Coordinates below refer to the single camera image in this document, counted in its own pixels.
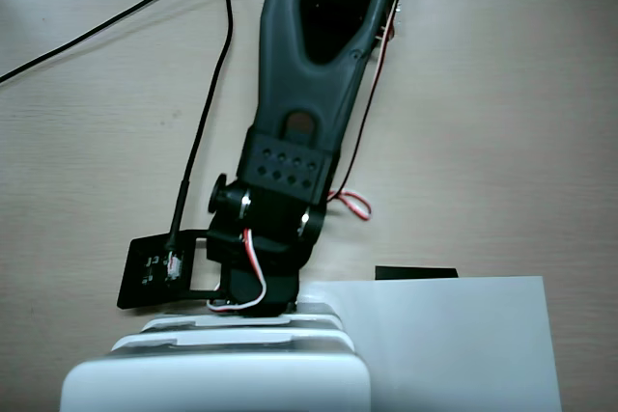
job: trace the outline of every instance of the table surface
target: table surface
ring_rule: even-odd
[[[137,1],[0,0],[0,73]],[[216,177],[236,170],[257,101],[263,1],[233,0],[186,228],[208,225]],[[542,275],[564,410],[609,410],[618,0],[402,8],[349,183],[374,219],[333,206],[302,279],[370,280],[377,264]],[[223,0],[161,0],[0,86],[0,409],[55,409],[72,366],[153,317],[115,307],[126,249],[169,226],[225,31]],[[211,286],[215,265],[197,265],[195,287]]]

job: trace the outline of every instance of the red and white wire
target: red and white wire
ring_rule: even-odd
[[[208,306],[208,308],[216,313],[220,313],[223,311],[240,311],[243,309],[252,308],[253,306],[258,305],[267,295],[267,281],[264,278],[264,274],[262,273],[262,267],[260,267],[258,256],[255,253],[255,248],[253,247],[253,233],[251,232],[251,229],[245,229],[242,232],[242,240],[244,241],[244,250],[249,257],[251,266],[253,267],[255,275],[258,277],[260,284],[262,285],[262,291],[256,299],[254,299],[253,301],[249,301],[248,303],[224,304],[221,306],[215,306],[210,301],[207,301],[206,305]],[[215,287],[215,290],[217,289],[219,289],[219,284],[217,284]]]
[[[328,192],[329,201],[335,198],[335,196],[337,200],[346,205],[351,212],[356,214],[356,216],[363,221],[369,221],[371,219],[371,204],[369,203],[369,200],[367,200],[367,198],[362,196],[360,193],[354,192],[353,190],[349,190],[347,188],[342,189],[339,193],[337,193],[337,190],[330,190],[330,192]],[[356,202],[351,201],[351,199],[360,202],[365,207],[360,207]]]

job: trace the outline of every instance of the black object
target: black object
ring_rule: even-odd
[[[376,280],[454,279],[457,269],[450,267],[376,266]]]
[[[267,294],[244,312],[278,315],[295,302],[298,270],[309,260],[322,229],[328,190],[360,80],[394,1],[266,0],[255,121],[247,131],[237,179],[226,184],[225,176],[220,176],[209,203],[214,217],[204,233],[207,258],[221,263],[220,293],[212,299],[241,304],[260,293],[241,241],[242,231],[251,229]],[[230,12],[229,0],[226,3]],[[175,214],[170,234],[131,243],[119,306],[121,299],[121,307],[130,307],[190,296],[187,268],[193,252],[187,247],[192,237],[175,234],[188,188],[187,173],[183,182],[177,201],[180,213]],[[171,282],[169,275],[157,275],[147,290],[143,276],[133,269],[141,269],[144,260],[148,262],[148,256],[159,249],[178,255],[182,275],[178,282]],[[129,265],[130,261],[141,264]]]
[[[182,231],[176,249],[165,244],[168,234],[135,238],[126,257],[125,273],[118,294],[121,309],[170,303],[182,299],[217,299],[218,291],[190,290],[195,242],[206,238],[208,231]],[[178,260],[178,270],[170,272],[170,259]]]

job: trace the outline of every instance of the white wire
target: white wire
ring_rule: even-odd
[[[246,230],[246,239],[244,242],[244,249],[246,250],[247,256],[249,257],[249,260],[251,261],[251,265],[253,266],[253,269],[255,270],[255,274],[257,275],[258,280],[260,281],[260,284],[262,285],[262,292],[253,301],[249,301],[248,303],[242,303],[242,304],[227,304],[227,305],[215,306],[211,304],[210,301],[207,301],[206,305],[211,311],[220,313],[222,311],[240,311],[242,309],[252,308],[253,306],[256,306],[257,304],[259,304],[264,299],[264,297],[267,295],[267,281],[264,278],[264,274],[262,273],[262,267],[260,267],[260,262],[258,261],[258,256],[255,253],[255,248],[253,248],[253,233],[251,232],[251,229]],[[217,289],[219,289],[219,284],[217,284],[215,287],[215,290]]]

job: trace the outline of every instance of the black plastic bracket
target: black plastic bracket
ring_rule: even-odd
[[[190,289],[196,241],[208,234],[208,231],[180,232],[175,251],[166,250],[167,233],[132,240],[118,307],[131,309],[184,299],[219,298],[219,291]]]

